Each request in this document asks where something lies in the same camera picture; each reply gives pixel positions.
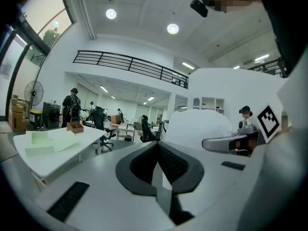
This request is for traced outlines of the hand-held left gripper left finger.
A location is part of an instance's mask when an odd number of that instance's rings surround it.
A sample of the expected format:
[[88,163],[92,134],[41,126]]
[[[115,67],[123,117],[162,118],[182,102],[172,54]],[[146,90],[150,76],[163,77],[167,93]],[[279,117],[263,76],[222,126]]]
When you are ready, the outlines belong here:
[[158,162],[157,145],[158,142],[151,142],[118,161],[115,168],[116,177],[132,194],[156,196],[157,189],[152,185],[152,180]]

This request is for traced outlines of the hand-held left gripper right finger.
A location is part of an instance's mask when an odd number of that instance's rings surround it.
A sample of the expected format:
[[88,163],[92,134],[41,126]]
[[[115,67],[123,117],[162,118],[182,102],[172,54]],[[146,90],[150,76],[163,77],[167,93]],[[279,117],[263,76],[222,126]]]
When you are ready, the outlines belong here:
[[205,170],[196,158],[159,142],[157,160],[175,194],[191,193],[201,182]]

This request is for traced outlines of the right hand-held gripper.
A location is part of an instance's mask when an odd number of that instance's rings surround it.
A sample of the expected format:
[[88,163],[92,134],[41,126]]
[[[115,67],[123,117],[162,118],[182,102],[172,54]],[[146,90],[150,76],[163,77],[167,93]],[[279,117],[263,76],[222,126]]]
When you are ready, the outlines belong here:
[[253,113],[247,120],[239,122],[238,135],[204,139],[202,147],[210,152],[236,153],[252,151],[257,146],[268,143],[278,132],[280,123],[270,106]]

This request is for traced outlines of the black office chair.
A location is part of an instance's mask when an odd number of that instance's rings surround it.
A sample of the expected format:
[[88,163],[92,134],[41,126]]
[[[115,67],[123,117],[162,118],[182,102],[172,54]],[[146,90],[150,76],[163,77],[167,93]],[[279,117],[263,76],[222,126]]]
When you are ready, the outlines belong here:
[[105,120],[105,114],[104,111],[101,107],[96,106],[95,110],[93,111],[93,121],[94,121],[94,126],[96,129],[105,131],[109,134],[109,137],[107,138],[105,135],[100,137],[99,140],[99,146],[106,147],[110,151],[112,151],[112,148],[114,144],[112,142],[105,142],[105,140],[110,140],[112,137],[115,137],[115,128],[105,128],[104,127],[104,120]]
[[148,117],[146,115],[142,115],[141,117],[141,126],[142,126],[142,135],[140,140],[143,143],[151,142],[151,141],[160,141],[161,131],[157,131],[155,135],[149,128]]

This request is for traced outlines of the brown wooden desk organizer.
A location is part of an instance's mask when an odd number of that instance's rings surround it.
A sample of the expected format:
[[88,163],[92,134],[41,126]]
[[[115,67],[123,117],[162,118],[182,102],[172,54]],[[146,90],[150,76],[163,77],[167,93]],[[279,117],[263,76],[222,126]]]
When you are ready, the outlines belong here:
[[79,122],[68,122],[66,130],[71,131],[74,134],[78,134],[84,132],[84,127]]

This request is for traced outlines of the black washing machine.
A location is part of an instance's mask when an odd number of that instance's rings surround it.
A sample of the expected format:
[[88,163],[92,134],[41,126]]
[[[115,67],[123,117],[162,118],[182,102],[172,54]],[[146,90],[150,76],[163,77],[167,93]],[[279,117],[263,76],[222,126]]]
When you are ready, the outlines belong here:
[[46,129],[59,127],[60,108],[55,103],[43,103],[42,121]]

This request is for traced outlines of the black mezzanine railing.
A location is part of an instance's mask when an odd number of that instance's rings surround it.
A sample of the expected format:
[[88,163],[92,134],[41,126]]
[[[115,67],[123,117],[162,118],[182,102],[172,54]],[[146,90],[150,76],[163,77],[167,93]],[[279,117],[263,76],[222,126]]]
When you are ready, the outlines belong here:
[[106,51],[78,50],[73,63],[125,70],[188,89],[189,78],[187,76],[162,65],[128,55]]

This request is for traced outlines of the black yellow-lid storage bin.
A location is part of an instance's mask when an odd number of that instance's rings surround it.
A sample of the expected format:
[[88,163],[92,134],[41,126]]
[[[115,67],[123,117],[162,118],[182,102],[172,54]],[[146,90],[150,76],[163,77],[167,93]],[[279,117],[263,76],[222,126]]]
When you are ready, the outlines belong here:
[[42,119],[41,111],[30,110],[29,121],[30,124],[33,126],[34,130],[41,128],[41,119]]

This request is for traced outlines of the large cardboard box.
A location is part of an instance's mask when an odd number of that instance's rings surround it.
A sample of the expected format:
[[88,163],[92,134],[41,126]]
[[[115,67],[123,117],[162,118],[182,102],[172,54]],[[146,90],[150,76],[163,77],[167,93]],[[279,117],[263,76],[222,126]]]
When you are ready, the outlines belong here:
[[26,130],[25,113],[9,112],[9,125],[13,132],[20,132]]

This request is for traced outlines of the black standing fan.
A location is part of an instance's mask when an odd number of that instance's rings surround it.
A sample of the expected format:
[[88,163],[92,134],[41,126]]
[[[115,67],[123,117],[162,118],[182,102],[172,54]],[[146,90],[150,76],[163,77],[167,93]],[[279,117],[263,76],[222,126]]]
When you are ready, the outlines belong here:
[[28,104],[28,118],[30,116],[30,110],[33,110],[33,106],[37,106],[43,98],[43,86],[38,81],[31,81],[27,84],[24,97]]

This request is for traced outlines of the person's black clothing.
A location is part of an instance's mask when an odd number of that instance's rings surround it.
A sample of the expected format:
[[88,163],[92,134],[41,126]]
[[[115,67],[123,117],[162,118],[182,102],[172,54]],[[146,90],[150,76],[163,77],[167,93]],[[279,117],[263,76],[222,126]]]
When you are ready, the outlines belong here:
[[308,0],[261,0],[289,73],[308,47]]

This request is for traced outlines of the large glass window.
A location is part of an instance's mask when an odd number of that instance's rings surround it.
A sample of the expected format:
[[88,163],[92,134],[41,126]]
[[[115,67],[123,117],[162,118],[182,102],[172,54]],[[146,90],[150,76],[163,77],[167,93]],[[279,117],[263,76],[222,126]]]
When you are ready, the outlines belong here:
[[66,0],[18,2],[16,16],[0,33],[0,121],[8,116],[10,98],[24,99],[52,46],[72,24]]

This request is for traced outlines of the white wall shelf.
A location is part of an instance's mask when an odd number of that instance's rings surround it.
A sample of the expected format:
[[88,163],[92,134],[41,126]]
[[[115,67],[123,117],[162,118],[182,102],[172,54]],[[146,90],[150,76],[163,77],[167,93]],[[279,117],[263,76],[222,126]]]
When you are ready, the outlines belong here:
[[193,109],[214,110],[222,115],[225,115],[224,99],[212,97],[194,98]]

